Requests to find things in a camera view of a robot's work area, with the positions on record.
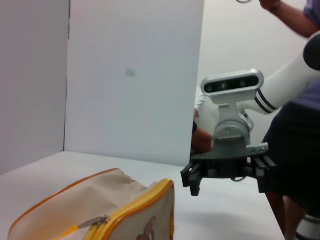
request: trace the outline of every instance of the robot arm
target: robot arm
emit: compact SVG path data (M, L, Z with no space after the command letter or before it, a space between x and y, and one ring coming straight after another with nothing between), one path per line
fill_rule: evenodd
M265 84L263 74L255 69L204 79L203 94L219 107L214 149L191 156L190 164L181 172L183 186L190 187L192 196L198 196L203 178L252 177L257 179L260 193L268 191L277 166L266 155L268 143L251 144L251 128L239 113L247 119L246 109L270 114L298 96L316 78L320 78L320 32L309 39L296 59Z

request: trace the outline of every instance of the bag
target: bag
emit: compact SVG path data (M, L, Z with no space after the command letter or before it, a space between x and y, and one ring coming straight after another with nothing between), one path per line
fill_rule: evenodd
M29 209L8 240L173 240L174 205L172 180L145 187L111 169Z

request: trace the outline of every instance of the person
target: person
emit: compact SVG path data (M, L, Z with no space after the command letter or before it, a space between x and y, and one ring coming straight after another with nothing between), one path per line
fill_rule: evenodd
M282 0L260 4L298 35L309 38L320 31L320 0L307 0L304 10ZM263 141L278 166L266 196L285 239L293 240L306 213L320 214L320 80L282 108Z
M207 153L211 150L213 136L198 127L195 119L199 117L199 111L206 101L206 96L202 93L199 87L196 88L194 112L193 112L193 128L192 128L192 140L191 149L196 153Z

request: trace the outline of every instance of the white backdrop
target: white backdrop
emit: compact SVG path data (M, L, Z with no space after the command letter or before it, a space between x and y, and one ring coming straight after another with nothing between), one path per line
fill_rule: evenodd
M286 0L302 9L306 0ZM236 0L206 0L204 5L198 84L210 75L256 68L267 78L303 50L306 40L288 29L259 0L240 4ZM274 114L247 111L255 122L251 141L260 143ZM208 99L200 111L199 125L212 133L219 115Z
M203 0L75 0L66 150L185 165Z
M0 174L64 147L67 0L1 0Z

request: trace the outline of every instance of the tabletop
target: tabletop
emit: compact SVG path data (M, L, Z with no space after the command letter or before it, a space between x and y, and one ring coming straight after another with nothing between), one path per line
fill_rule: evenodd
M255 179L203 179L195 197L182 186L181 167L73 152L61 152L0 176L0 239L7 239L11 224L44 198L112 168L145 186L164 178L174 181L175 240L284 239Z

